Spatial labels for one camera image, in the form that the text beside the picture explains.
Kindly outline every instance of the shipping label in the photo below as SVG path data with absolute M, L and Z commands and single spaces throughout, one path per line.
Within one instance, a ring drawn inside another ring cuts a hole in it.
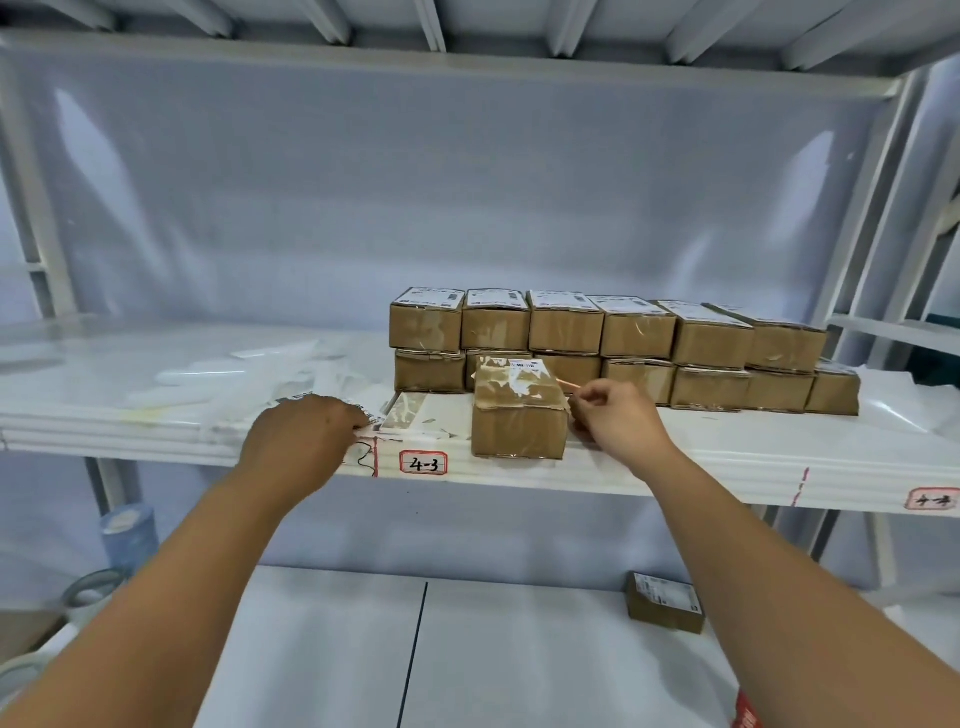
M 452 288 L 411 288 L 396 299 L 394 303 L 456 309 L 460 307 L 460 301 L 464 299 L 464 296 L 463 291 L 456 291 Z

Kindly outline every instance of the forearm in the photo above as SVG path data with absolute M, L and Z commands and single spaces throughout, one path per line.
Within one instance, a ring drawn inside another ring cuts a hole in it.
M 287 511 L 264 491 L 269 484 L 235 473 L 214 486 L 0 728 L 193 725 L 240 597 Z
M 960 711 L 956 673 L 684 455 L 644 478 L 766 724 L 935 725 Z

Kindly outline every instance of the white metal shelf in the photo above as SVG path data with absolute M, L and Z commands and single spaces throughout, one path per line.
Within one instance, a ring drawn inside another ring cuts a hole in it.
M 926 321 L 904 321 L 893 324 L 846 314 L 831 316 L 827 323 L 829 326 L 960 356 L 960 329 L 940 324 L 930 324 Z
M 0 436 L 11 450 L 231 466 L 263 409 L 257 400 L 221 421 L 210 419 L 211 401 L 133 408 L 126 397 L 156 388 L 155 376 L 164 370 L 304 342 L 342 356 L 370 382 L 382 386 L 393 379 L 393 352 L 380 333 L 134 325 L 92 317 L 3 329 Z M 230 386 L 220 400 L 241 400 L 249 391 L 246 384 Z M 391 390 L 384 389 L 386 406 Z M 363 433 L 341 473 L 650 495 L 625 468 L 572 434 L 563 461 L 475 458 L 471 407 L 470 395 L 400 395 L 379 431 Z M 902 513 L 915 488 L 960 488 L 960 450 L 935 435 L 824 415 L 668 409 L 661 415 L 677 444 L 747 503 Z M 438 453 L 445 473 L 405 473 L 405 450 Z M 960 516 L 957 510 L 934 513 Z

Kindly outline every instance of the small cardboard box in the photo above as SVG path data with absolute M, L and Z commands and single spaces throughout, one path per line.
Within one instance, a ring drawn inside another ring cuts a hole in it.
M 394 389 L 398 392 L 464 392 L 467 357 L 462 352 L 397 349 Z
M 627 574 L 627 614 L 630 619 L 699 635 L 707 618 L 697 591 L 679 581 L 642 573 Z
M 743 369 L 754 344 L 754 329 L 699 303 L 657 301 L 676 314 L 677 335 L 671 359 L 675 364 Z
M 390 346 L 421 352 L 460 350 L 464 292 L 410 288 L 390 304 Z
M 560 384 L 565 395 L 572 395 L 584 384 L 600 378 L 600 357 L 589 354 L 541 354 L 538 357 Z
M 673 409 L 737 412 L 743 409 L 750 374 L 742 369 L 679 367 L 670 395 Z
M 822 328 L 786 319 L 754 316 L 738 306 L 706 305 L 754 328 L 754 343 L 747 357 L 748 367 L 812 373 L 820 354 L 824 352 L 827 332 Z
M 603 311 L 582 293 L 528 291 L 530 349 L 534 352 L 600 353 Z
M 590 296 L 604 313 L 600 355 L 669 359 L 677 317 L 636 296 Z
M 821 359 L 806 411 L 822 415 L 860 414 L 860 376 L 855 369 Z
M 460 342 L 466 349 L 525 351 L 530 305 L 519 291 L 474 288 L 467 292 Z
M 749 371 L 750 387 L 747 389 L 747 400 L 743 403 L 744 409 L 804 412 L 813 388 L 813 375 L 760 369 Z
M 477 364 L 481 357 L 492 356 L 499 359 L 532 359 L 530 352 L 492 352 L 486 349 L 477 349 L 467 352 L 467 391 L 472 392 L 476 379 L 474 375 L 477 372 Z
M 659 406 L 670 403 L 677 366 L 662 359 L 605 359 L 601 377 L 613 381 L 630 381 L 640 391 L 646 390 Z
M 487 358 L 477 367 L 474 455 L 563 460 L 568 417 L 566 396 L 539 359 Z

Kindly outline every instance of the handwritten label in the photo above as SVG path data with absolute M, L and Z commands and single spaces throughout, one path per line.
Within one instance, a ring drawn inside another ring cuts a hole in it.
M 400 472 L 408 475 L 446 475 L 446 453 L 406 449 L 400 453 Z
M 951 511 L 958 499 L 960 488 L 914 488 L 903 507 L 908 511 Z

